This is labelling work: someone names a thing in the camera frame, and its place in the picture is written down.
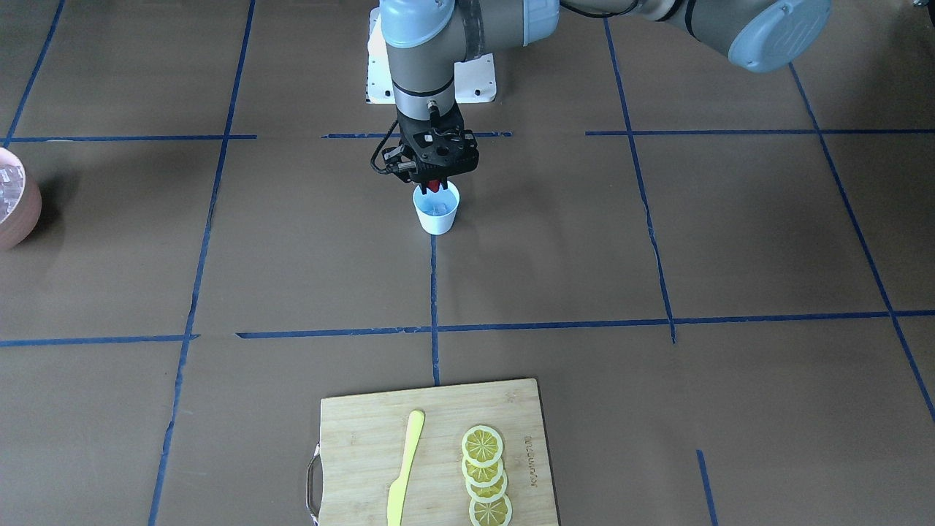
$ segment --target yellow knife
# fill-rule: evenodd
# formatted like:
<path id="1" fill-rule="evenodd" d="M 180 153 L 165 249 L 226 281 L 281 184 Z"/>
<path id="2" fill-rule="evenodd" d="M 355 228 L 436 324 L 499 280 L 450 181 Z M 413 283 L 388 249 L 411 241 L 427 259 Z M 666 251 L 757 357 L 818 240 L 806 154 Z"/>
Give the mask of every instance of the yellow knife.
<path id="1" fill-rule="evenodd" d="M 399 477 L 390 484 L 390 496 L 386 503 L 387 526 L 400 526 L 402 523 L 406 487 L 409 484 L 412 460 L 415 458 L 415 447 L 419 444 L 424 424 L 425 413 L 418 409 L 410 413 L 409 423 L 406 425 L 406 444 L 403 445 L 403 465 L 399 470 Z"/>

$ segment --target cutting board handle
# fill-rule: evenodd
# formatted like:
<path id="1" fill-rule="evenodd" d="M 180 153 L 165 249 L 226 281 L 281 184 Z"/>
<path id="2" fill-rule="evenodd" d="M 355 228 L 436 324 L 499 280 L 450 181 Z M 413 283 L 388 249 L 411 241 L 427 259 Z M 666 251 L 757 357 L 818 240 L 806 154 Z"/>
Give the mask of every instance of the cutting board handle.
<path id="1" fill-rule="evenodd" d="M 305 507 L 309 510 L 309 515 L 311 515 L 311 523 L 318 526 L 319 506 L 315 505 L 314 498 L 311 496 L 311 479 L 315 475 L 315 464 L 319 466 L 322 465 L 321 443 L 315 445 L 315 453 L 312 454 L 311 460 L 309 461 L 309 472 L 305 484 Z"/>

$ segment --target light blue joint cap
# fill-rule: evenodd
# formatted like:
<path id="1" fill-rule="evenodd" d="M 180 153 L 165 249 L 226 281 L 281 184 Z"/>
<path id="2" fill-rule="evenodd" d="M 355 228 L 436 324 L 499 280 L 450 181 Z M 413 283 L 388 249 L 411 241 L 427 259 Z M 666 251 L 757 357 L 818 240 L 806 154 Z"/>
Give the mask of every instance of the light blue joint cap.
<path id="1" fill-rule="evenodd" d="M 558 25 L 558 0 L 523 0 L 523 45 L 551 35 Z"/>
<path id="2" fill-rule="evenodd" d="M 383 39 L 394 48 L 414 48 L 448 25 L 454 0 L 380 0 Z"/>
<path id="3" fill-rule="evenodd" d="M 831 16 L 831 0 L 780 0 L 750 21 L 730 45 L 731 63 L 767 73 L 812 45 Z"/>

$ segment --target lemon slice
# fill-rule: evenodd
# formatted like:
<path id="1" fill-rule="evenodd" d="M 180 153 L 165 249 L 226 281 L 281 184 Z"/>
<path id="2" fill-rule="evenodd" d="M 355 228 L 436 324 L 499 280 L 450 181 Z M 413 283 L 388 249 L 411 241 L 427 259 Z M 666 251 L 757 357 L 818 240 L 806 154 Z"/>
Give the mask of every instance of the lemon slice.
<path id="1" fill-rule="evenodd" d="M 507 492 L 507 472 L 503 472 L 503 476 L 501 476 L 493 486 L 487 488 L 474 486 L 471 484 L 469 478 L 465 479 L 465 486 L 467 486 L 467 493 L 472 500 L 483 504 L 490 504 L 493 501 L 498 501 L 500 497 Z"/>
<path id="2" fill-rule="evenodd" d="M 461 452 L 477 467 L 492 466 L 503 455 L 503 439 L 490 426 L 474 426 L 461 439 Z"/>
<path id="3" fill-rule="evenodd" d="M 503 462 L 497 461 L 492 466 L 485 468 L 475 466 L 468 459 L 461 461 L 461 473 L 465 480 L 478 488 L 490 488 L 503 476 Z"/>
<path id="4" fill-rule="evenodd" d="M 492 503 L 471 501 L 469 514 L 474 526 L 507 526 L 513 518 L 513 504 L 506 495 Z"/>

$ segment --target cutting board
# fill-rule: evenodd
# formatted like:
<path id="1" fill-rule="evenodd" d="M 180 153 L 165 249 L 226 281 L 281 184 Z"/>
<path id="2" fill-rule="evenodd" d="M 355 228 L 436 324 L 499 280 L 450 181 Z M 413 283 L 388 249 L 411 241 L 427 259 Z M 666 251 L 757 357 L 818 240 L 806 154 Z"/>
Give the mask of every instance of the cutting board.
<path id="1" fill-rule="evenodd" d="M 409 413 L 425 425 L 412 463 L 403 526 L 470 525 L 461 437 L 486 424 L 503 437 L 511 526 L 557 526 L 552 471 L 534 379 L 430 387 L 322 400 L 322 526 L 384 526 Z"/>

